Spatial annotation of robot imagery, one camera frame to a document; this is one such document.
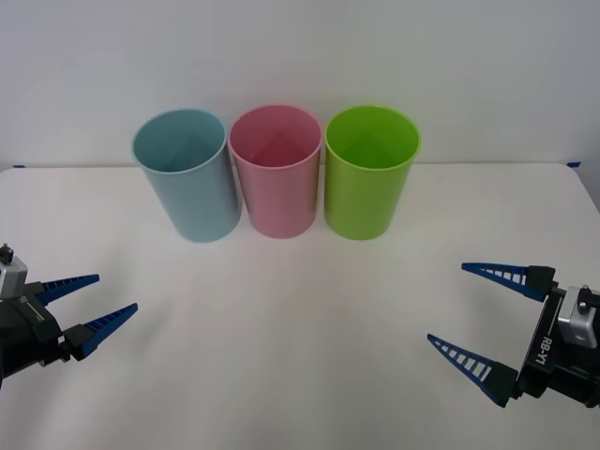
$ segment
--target plastic cup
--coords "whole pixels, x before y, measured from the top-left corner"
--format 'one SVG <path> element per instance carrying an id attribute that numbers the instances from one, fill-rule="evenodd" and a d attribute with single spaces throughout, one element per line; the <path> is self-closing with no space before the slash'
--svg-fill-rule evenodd
<path id="1" fill-rule="evenodd" d="M 357 106 L 336 115 L 325 131 L 325 219 L 349 239 L 372 239 L 392 220 L 421 138 L 405 115 Z"/>
<path id="2" fill-rule="evenodd" d="M 185 109 L 149 120 L 133 138 L 133 156 L 177 231 L 190 241 L 215 241 L 240 219 L 226 136 L 210 112 Z"/>
<path id="3" fill-rule="evenodd" d="M 294 106 L 261 106 L 233 124 L 229 147 L 257 231 L 294 237 L 314 222 L 322 144 L 317 119 Z"/>

